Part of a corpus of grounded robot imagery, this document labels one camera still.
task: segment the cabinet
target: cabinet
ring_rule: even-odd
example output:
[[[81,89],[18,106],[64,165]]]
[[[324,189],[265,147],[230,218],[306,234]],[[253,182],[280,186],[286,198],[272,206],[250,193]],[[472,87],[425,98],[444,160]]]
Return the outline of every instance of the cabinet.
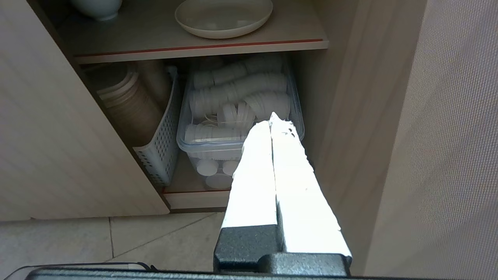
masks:
[[[168,192],[154,189],[85,86],[78,64],[288,51],[304,146],[356,252],[353,271],[362,271],[425,1],[273,0],[266,25],[227,40],[184,32],[171,17],[179,2],[129,0],[136,7],[124,6],[121,25],[69,15],[54,28],[38,1],[0,0],[0,199],[23,213],[8,217],[225,207],[229,191],[203,191],[185,154]],[[137,16],[128,14],[137,10]]]

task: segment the tiled floor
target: tiled floor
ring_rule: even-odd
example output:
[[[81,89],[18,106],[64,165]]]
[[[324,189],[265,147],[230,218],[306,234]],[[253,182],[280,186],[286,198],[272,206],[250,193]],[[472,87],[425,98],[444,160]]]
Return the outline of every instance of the tiled floor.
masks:
[[[224,213],[0,223],[0,279],[27,265],[143,262],[210,271]]]

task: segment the clear plastic bin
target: clear plastic bin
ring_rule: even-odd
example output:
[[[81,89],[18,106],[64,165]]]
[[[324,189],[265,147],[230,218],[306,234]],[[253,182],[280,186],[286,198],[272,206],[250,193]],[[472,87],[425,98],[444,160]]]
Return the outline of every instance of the clear plastic bin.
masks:
[[[286,94],[290,102],[288,119],[294,123],[299,139],[302,140],[304,138],[304,123],[294,75],[288,59],[282,54],[279,55],[282,56],[283,60],[281,73],[287,83]],[[230,188],[233,171],[242,156],[245,136],[252,125],[264,119],[255,119],[254,123],[246,126],[245,129],[234,129],[237,121],[235,123],[224,122],[223,128],[215,127],[217,125],[217,117],[215,116],[193,117],[190,107],[191,95],[195,94],[193,91],[193,73],[191,73],[183,98],[176,141],[180,149],[187,152],[194,169],[206,183],[206,189]]]

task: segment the white plastic basket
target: white plastic basket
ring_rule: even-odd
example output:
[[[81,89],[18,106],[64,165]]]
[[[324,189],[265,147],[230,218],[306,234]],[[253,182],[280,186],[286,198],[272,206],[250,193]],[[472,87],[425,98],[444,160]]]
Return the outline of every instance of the white plastic basket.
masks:
[[[133,147],[155,187],[169,186],[178,158],[176,131],[181,107],[180,88],[176,67],[168,66],[167,70],[173,86],[166,111],[152,140],[145,146]]]

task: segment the cabinet door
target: cabinet door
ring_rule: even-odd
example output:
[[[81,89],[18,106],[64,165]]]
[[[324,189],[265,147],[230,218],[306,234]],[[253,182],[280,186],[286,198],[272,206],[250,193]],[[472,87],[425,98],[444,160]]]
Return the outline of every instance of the cabinet door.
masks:
[[[168,213],[27,2],[0,0],[0,37],[0,220]]]

